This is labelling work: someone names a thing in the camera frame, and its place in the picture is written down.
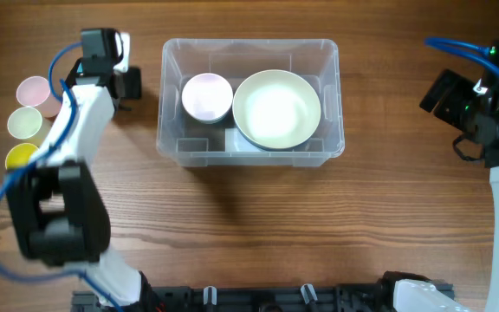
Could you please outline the mint green bowl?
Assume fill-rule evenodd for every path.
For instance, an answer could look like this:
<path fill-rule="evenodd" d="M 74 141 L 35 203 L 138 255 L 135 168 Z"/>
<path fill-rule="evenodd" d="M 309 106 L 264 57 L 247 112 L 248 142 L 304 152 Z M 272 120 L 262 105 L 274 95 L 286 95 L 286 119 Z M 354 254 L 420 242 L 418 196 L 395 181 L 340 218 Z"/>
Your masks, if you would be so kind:
<path fill-rule="evenodd" d="M 226 112 L 225 114 L 222 114 L 222 115 L 216 116 L 216 117 L 211 117 L 211 116 L 202 117 L 201 115 L 193 115 L 193 114 L 189 114 L 189 116 L 193 120 L 195 120 L 199 123 L 211 125 L 211 124 L 217 124 L 219 122 L 222 122 L 223 120 L 225 120 L 229 116 L 229 113 L 230 112 Z"/>

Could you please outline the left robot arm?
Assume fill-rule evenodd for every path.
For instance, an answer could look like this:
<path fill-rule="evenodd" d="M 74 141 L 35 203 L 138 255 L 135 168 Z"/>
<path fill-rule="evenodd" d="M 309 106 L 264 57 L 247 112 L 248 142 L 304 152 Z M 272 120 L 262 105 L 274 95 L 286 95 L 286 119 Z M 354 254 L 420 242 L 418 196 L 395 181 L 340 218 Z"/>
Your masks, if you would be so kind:
<path fill-rule="evenodd" d="M 104 309 L 161 311 L 144 274 L 111 247 L 110 218 L 89 170 L 121 101 L 141 96 L 140 70 L 128 64 L 130 36 L 84 29 L 81 47 L 81 58 L 61 82 L 62 108 L 47 139 L 4 185 L 22 254 L 58 269 L 24 280 L 78 276 Z"/>

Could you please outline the pink bowl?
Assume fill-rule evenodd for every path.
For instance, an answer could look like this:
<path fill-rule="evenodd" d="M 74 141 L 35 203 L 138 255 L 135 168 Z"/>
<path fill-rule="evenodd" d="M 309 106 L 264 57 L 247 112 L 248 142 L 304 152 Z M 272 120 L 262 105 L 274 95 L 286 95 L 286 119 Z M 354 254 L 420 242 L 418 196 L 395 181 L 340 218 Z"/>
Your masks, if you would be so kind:
<path fill-rule="evenodd" d="M 185 84 L 181 100 L 188 114 L 216 117 L 230 111 L 233 96 L 232 86 L 221 75 L 202 73 Z"/>

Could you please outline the cream plate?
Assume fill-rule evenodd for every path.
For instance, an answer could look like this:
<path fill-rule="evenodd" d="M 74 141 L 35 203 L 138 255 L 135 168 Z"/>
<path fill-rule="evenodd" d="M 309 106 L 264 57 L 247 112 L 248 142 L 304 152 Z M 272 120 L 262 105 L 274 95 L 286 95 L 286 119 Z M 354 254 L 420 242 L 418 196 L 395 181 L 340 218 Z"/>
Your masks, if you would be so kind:
<path fill-rule="evenodd" d="M 321 101 L 302 77 L 280 69 L 255 73 L 234 94 L 237 129 L 263 149 L 285 150 L 304 143 L 321 121 Z"/>

